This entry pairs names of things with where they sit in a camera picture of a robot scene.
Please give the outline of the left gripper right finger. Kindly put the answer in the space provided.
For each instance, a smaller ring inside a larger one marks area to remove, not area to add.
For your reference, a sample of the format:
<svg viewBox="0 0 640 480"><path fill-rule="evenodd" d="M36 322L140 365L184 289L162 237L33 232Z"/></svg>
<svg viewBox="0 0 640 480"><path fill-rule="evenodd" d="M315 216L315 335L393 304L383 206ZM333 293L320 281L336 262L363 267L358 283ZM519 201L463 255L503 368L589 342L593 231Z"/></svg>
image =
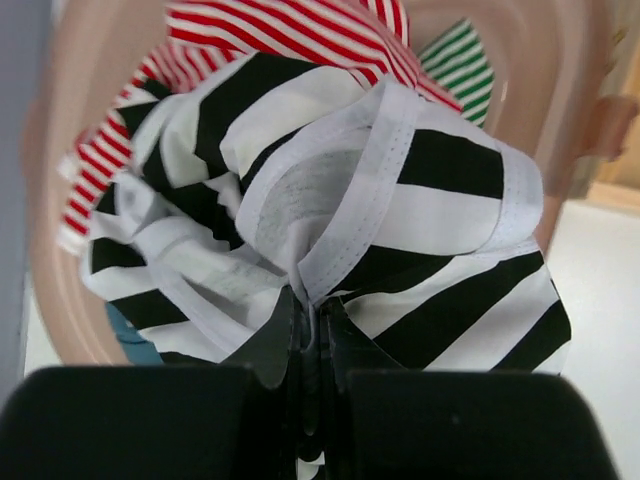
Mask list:
<svg viewBox="0 0 640 480"><path fill-rule="evenodd" d="M590 409L541 374L412 371L348 318L318 314L330 479L613 479Z"/></svg>

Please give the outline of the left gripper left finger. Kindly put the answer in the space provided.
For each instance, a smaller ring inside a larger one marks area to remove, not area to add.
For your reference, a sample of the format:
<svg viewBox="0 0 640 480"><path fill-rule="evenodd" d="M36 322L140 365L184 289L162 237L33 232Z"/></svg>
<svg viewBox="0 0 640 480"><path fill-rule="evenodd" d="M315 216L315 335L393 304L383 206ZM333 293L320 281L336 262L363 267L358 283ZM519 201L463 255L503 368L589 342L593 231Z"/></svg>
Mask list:
<svg viewBox="0 0 640 480"><path fill-rule="evenodd" d="M54 367L1 414L5 479L293 479L301 306L217 366Z"/></svg>

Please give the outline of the teal blue tank top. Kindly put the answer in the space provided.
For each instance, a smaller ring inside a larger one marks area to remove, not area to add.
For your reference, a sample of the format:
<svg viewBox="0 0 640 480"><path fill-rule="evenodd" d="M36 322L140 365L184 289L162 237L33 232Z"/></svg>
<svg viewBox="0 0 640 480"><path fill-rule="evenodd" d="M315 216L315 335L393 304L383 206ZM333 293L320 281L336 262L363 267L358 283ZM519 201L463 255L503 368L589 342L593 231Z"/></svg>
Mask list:
<svg viewBox="0 0 640 480"><path fill-rule="evenodd" d="M145 340L114 305L107 303L105 310L115 339L133 365L157 366L164 364L155 346Z"/></svg>

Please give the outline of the black white striped tank top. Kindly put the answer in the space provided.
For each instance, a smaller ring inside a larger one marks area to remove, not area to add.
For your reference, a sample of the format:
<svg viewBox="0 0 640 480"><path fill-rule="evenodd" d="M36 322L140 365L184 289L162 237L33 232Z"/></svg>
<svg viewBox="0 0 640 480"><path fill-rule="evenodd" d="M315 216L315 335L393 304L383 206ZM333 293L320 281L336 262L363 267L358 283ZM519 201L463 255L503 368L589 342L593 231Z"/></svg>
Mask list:
<svg viewBox="0 0 640 480"><path fill-rule="evenodd" d="M222 364L290 289L308 424L331 300L410 370L562 370L571 325L526 155L395 81L266 53L190 92L144 88L119 111L132 158L92 212L82 277L162 366Z"/></svg>

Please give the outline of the green striped tank top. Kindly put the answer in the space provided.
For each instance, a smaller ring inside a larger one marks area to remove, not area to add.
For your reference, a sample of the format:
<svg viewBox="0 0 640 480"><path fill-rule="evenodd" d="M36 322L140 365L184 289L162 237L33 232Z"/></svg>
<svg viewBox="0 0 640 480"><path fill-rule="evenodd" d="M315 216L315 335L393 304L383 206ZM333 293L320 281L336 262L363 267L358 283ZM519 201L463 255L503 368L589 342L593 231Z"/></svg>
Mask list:
<svg viewBox="0 0 640 480"><path fill-rule="evenodd" d="M462 117L482 128L488 115L494 70L480 35L461 19L418 55L423 71L447 89L462 107Z"/></svg>

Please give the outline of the red striped tank top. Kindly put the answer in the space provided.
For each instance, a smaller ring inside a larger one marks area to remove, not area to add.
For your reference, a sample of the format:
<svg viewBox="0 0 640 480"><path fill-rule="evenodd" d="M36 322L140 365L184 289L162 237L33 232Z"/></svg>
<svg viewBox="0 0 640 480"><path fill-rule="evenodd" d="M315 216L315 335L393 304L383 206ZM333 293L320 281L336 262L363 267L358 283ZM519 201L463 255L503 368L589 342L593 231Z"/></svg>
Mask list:
<svg viewBox="0 0 640 480"><path fill-rule="evenodd" d="M365 88L390 74L429 101L462 109L422 70L399 1L170 1L165 21L164 42L141 60L104 120L84 130L61 161L71 191L57 243L73 255L86 243L94 206L132 156L133 130L119 111L150 102L144 87L152 81L171 93L190 92L260 52L342 68Z"/></svg>

